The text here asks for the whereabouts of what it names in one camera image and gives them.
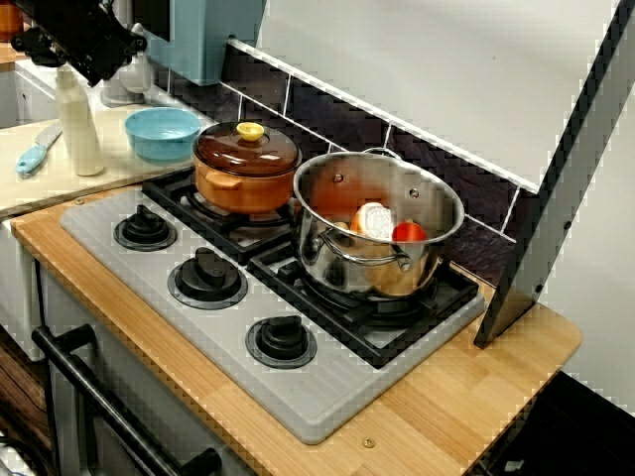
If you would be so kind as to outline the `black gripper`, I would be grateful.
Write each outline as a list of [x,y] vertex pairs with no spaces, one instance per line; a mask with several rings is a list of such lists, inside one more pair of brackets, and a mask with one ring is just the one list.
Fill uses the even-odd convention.
[[57,65],[56,45],[67,62],[95,85],[110,79],[124,64],[124,54],[147,48],[143,35],[135,34],[116,19],[112,1],[15,1],[36,24],[14,35],[10,44],[35,65]]

